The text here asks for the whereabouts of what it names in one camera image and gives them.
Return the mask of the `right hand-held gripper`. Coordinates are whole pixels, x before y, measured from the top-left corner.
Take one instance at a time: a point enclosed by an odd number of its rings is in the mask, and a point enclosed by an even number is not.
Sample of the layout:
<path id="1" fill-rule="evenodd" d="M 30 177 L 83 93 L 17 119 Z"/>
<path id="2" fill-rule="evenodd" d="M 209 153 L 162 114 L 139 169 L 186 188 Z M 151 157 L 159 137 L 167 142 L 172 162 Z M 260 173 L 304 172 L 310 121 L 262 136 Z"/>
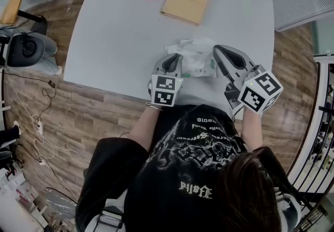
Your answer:
<path id="1" fill-rule="evenodd" d="M 215 45 L 213 57 L 222 74 L 229 80 L 225 97 L 230 107 L 247 107 L 260 115 L 277 100 L 283 86 L 270 70 L 254 65 L 249 56 L 227 45 Z"/>

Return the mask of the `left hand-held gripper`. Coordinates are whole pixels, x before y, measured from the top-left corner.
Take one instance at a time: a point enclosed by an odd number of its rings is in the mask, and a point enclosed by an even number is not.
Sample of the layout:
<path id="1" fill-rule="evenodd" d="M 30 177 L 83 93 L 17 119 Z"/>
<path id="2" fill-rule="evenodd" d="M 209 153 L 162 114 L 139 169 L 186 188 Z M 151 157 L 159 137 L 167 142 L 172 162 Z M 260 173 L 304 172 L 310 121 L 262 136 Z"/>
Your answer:
<path id="1" fill-rule="evenodd" d="M 183 56 L 181 54 L 167 54 L 159 59 L 154 67 L 148 91 L 151 105 L 173 107 L 182 88 Z"/>

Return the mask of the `white tissue packet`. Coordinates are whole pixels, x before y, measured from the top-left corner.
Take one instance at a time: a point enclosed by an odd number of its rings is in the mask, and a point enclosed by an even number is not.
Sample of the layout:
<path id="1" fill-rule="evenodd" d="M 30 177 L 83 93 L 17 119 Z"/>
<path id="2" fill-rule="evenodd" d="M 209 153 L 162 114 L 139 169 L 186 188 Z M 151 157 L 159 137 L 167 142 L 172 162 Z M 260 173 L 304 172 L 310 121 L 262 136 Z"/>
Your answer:
<path id="1" fill-rule="evenodd" d="M 217 62 L 212 50 L 205 52 L 181 50 L 180 54 L 183 78 L 217 77 Z"/>

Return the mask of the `person's left forearm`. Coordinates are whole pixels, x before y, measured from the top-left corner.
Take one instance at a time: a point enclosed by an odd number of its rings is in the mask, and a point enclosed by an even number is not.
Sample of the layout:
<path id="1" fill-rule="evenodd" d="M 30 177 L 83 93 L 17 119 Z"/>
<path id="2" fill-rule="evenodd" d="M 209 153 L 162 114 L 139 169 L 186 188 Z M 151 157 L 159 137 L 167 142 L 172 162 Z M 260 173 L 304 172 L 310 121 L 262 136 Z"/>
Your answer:
<path id="1" fill-rule="evenodd" d="M 158 121 L 161 107 L 150 105 L 147 106 L 127 138 L 137 142 L 147 152 L 150 150 L 152 138 L 156 123 Z"/>

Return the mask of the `person's right forearm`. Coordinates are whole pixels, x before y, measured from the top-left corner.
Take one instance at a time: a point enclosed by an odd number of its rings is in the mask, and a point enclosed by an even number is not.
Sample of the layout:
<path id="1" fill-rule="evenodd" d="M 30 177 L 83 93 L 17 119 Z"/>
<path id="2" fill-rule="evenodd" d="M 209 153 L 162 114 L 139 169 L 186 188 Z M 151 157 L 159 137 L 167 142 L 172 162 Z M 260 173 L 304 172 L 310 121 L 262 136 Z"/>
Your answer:
<path id="1" fill-rule="evenodd" d="M 263 146 L 261 116 L 247 107 L 243 110 L 241 138 L 252 151 Z"/>

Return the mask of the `light grey square table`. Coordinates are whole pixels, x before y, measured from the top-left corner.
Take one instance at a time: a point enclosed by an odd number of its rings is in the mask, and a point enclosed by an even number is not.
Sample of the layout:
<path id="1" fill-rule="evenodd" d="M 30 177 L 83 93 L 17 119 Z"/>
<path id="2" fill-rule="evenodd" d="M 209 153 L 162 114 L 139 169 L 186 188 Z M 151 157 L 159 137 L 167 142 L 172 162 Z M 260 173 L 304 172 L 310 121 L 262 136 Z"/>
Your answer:
<path id="1" fill-rule="evenodd" d="M 272 68 L 272 0 L 209 0 L 199 25 L 160 13 L 165 0 L 85 0 L 70 41 L 68 82 L 151 101 L 148 84 L 164 47 L 179 39 L 209 38 Z M 175 104 L 207 104 L 237 119 L 224 95 L 228 79 L 183 78 Z"/>

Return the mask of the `person's black printed T-shirt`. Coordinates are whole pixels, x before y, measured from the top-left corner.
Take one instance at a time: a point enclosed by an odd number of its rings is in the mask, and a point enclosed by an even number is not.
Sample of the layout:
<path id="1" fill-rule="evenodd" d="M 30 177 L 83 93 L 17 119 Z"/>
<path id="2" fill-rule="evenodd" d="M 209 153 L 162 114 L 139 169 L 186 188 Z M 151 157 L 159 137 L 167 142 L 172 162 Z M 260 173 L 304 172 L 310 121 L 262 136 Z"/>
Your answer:
<path id="1" fill-rule="evenodd" d="M 97 143 L 77 232 L 294 232 L 300 221 L 272 150 L 250 150 L 218 108 L 161 108 L 148 152 L 127 136 Z"/>

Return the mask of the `black metal railing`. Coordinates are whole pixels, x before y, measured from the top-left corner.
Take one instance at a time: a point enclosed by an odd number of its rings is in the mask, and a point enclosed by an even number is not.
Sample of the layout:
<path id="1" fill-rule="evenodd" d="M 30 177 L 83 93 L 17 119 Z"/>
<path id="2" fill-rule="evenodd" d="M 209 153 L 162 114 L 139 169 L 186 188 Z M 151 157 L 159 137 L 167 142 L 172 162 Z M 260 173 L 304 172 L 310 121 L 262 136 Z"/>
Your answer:
<path id="1" fill-rule="evenodd" d="M 317 61 L 315 104 L 302 146 L 289 170 L 289 180 L 301 196 L 301 217 L 294 232 L 325 231 L 334 226 L 326 207 L 334 196 L 334 62 Z"/>

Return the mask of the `round wooden table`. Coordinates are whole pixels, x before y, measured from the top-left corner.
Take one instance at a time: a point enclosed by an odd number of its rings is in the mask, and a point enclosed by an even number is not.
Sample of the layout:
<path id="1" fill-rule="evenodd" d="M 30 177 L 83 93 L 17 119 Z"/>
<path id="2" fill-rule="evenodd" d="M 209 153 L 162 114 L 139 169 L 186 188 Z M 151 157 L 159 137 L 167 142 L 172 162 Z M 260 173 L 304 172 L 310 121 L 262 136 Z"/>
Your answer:
<path id="1" fill-rule="evenodd" d="M 20 10 L 22 0 L 9 0 L 0 14 L 0 30 L 5 29 L 18 29 L 29 21 L 34 21 L 31 27 L 32 32 L 36 32 L 42 35 L 46 35 L 47 32 L 47 20 L 42 15 L 33 15 L 28 12 Z M 26 21 L 14 26 L 18 17 L 25 18 Z"/>

